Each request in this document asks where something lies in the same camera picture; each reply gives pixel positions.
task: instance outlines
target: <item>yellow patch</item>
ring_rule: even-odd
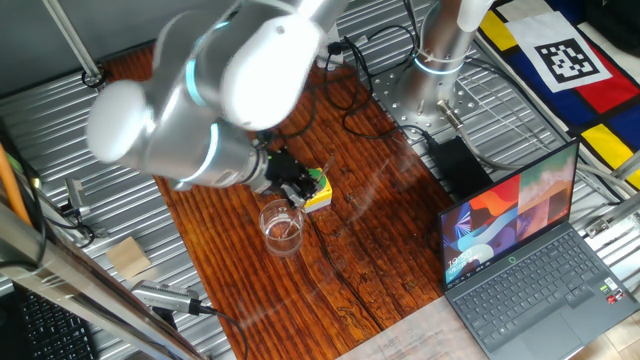
[[[627,161],[633,152],[611,130],[600,124],[582,133],[598,154],[614,169]],[[635,187],[640,188],[640,171],[627,179]]]
[[[507,26],[493,11],[489,11],[484,17],[482,24],[480,24],[480,29],[484,31],[485,35],[487,35],[501,51],[518,45],[516,39],[513,38],[509,29],[507,29]]]

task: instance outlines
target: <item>glass cup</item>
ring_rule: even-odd
[[[275,256],[294,256],[302,247],[304,209],[292,209],[287,200],[272,201],[260,212],[260,230],[267,250]]]

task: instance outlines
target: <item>metal pole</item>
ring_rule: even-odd
[[[62,35],[64,35],[69,46],[71,46],[71,50],[76,54],[82,68],[87,73],[87,77],[89,79],[88,82],[98,82],[102,78],[102,74],[91,58],[87,48],[82,43],[80,36],[78,36],[76,29],[73,27],[73,24],[71,24],[71,21],[64,12],[64,9],[60,6],[58,0],[42,0],[42,2],[44,3],[44,6],[47,7],[47,10],[49,10],[49,14],[51,14],[51,17],[58,25]]]
[[[617,177],[618,179],[625,180],[638,170],[640,170],[640,151],[633,154],[611,175]]]
[[[41,235],[0,203],[0,256],[35,261]],[[41,267],[1,273],[154,359],[204,359],[177,331],[153,314],[83,251],[64,239],[47,241]]]

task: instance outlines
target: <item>laptop touchpad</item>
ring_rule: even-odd
[[[553,314],[522,335],[535,359],[559,359],[582,342],[560,314]]]

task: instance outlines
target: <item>red patch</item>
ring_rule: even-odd
[[[592,46],[591,50],[611,73],[612,77],[593,84],[578,86],[576,90],[598,113],[602,114],[640,94],[640,89],[605,59],[598,50]]]

